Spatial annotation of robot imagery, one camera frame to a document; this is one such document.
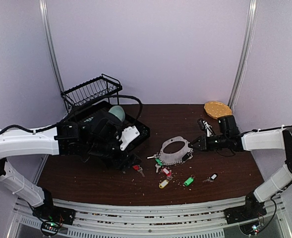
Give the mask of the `yellow key tag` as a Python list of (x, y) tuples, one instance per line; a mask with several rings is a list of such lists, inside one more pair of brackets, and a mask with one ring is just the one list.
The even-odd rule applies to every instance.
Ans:
[(163, 180), (162, 182), (159, 183), (159, 188), (160, 188), (160, 189), (163, 189), (163, 188), (165, 188), (168, 184), (169, 184), (169, 181), (165, 179), (165, 180)]

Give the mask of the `large metal oval keyring plate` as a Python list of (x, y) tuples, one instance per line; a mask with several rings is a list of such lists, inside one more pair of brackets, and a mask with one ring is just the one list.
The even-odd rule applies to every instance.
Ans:
[[(168, 153), (165, 151), (167, 147), (175, 143), (182, 143), (183, 146), (175, 152)], [(190, 160), (188, 159), (185, 162), (182, 161), (182, 158), (186, 153), (193, 154), (193, 149), (189, 148), (189, 141), (184, 139), (182, 136), (176, 136), (176, 137), (166, 140), (162, 144), (162, 147), (158, 153), (158, 158), (164, 165), (183, 164), (186, 161)]]

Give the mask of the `green key tag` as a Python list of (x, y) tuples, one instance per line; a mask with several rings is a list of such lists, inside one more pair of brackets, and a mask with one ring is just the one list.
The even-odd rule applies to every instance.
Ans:
[(155, 161), (157, 162), (157, 164), (158, 164), (159, 166), (162, 166), (162, 165), (163, 165), (163, 163), (160, 161), (159, 158), (156, 158)]
[(187, 178), (183, 185), (184, 186), (190, 186), (193, 182), (194, 182), (194, 179), (195, 179), (195, 176), (194, 175), (191, 175), (189, 178)]

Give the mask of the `metal base rail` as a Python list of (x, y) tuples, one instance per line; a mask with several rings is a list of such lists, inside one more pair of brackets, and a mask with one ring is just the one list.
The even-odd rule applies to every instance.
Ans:
[[(243, 205), (244, 197), (204, 203), (163, 206), (115, 206), (54, 199), (57, 206), (74, 209), (73, 225), (63, 224), (53, 238), (292, 238), (284, 204), (274, 198), (274, 219), (256, 236), (240, 227), (260, 221), (264, 226), (274, 214), (274, 204), (265, 203), (267, 215), (228, 224), (224, 210)], [(32, 216), (27, 203), (17, 199), (5, 238), (45, 238), (41, 222)]]

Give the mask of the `red tag with keys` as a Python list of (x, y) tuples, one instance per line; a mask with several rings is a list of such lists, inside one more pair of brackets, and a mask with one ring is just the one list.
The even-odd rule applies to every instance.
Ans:
[(134, 170), (136, 170), (137, 172), (139, 172), (142, 175), (143, 178), (145, 177), (145, 175), (143, 173), (143, 168), (140, 165), (134, 165), (132, 167), (133, 167)]

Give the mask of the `black key fob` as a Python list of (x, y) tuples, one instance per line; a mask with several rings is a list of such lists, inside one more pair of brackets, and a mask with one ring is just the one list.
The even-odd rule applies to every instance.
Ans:
[(203, 182), (213, 182), (218, 177), (217, 173), (212, 174), (211, 176), (207, 177)]
[(186, 161), (188, 159), (191, 159), (193, 157), (192, 153), (186, 153), (183, 158), (182, 158), (182, 161)]

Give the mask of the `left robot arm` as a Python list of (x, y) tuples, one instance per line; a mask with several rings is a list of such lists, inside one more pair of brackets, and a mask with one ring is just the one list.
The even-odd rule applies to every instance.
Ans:
[(134, 164), (136, 159), (130, 155), (129, 146), (140, 135), (135, 124), (126, 126), (124, 121), (125, 112), (117, 105), (108, 111), (97, 111), (89, 121), (62, 120), (31, 129), (12, 124), (0, 129), (0, 183), (38, 209), (47, 220), (54, 220), (58, 208), (53, 205), (51, 193), (17, 172), (7, 158), (75, 155), (85, 159), (94, 156), (122, 169)]

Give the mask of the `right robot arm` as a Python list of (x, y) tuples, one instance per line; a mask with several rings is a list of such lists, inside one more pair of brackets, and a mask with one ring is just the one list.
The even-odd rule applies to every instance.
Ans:
[(260, 203), (283, 192), (292, 184), (292, 125), (241, 132), (234, 116), (224, 116), (218, 118), (221, 133), (215, 134), (205, 120), (199, 119), (198, 124), (206, 133), (189, 143), (192, 149), (229, 149), (233, 152), (281, 149), (285, 152), (286, 160), (282, 167), (246, 197), (246, 204), (241, 208), (244, 218), (253, 218), (260, 211)]

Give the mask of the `right aluminium frame post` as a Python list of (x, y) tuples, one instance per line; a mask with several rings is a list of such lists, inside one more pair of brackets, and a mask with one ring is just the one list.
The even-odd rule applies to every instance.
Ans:
[(247, 22), (245, 27), (244, 40), (242, 44), (241, 54), (238, 62), (238, 67), (229, 98), (228, 106), (234, 111), (237, 104), (239, 94), (242, 88), (245, 71), (247, 68), (247, 58), (252, 46), (252, 40), (255, 29), (256, 14), (257, 14), (258, 0), (249, 1), (249, 9), (247, 15)]

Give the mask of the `yellow dotted plate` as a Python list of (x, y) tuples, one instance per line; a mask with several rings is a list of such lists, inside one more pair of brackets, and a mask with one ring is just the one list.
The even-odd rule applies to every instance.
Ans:
[(213, 119), (232, 115), (232, 110), (230, 107), (218, 101), (209, 101), (205, 103), (204, 110), (206, 114)]

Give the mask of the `light green bowl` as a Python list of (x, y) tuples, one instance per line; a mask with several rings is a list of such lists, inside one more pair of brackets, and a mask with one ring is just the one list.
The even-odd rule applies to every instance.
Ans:
[(112, 106), (109, 109), (109, 113), (113, 114), (121, 122), (124, 122), (124, 120), (125, 120), (125, 111), (124, 111), (124, 109), (120, 105)]

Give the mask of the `red key tag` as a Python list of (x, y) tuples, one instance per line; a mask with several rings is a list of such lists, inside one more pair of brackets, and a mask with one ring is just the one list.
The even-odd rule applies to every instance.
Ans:
[(163, 168), (162, 172), (167, 176), (171, 173), (171, 171), (169, 171), (167, 168)]

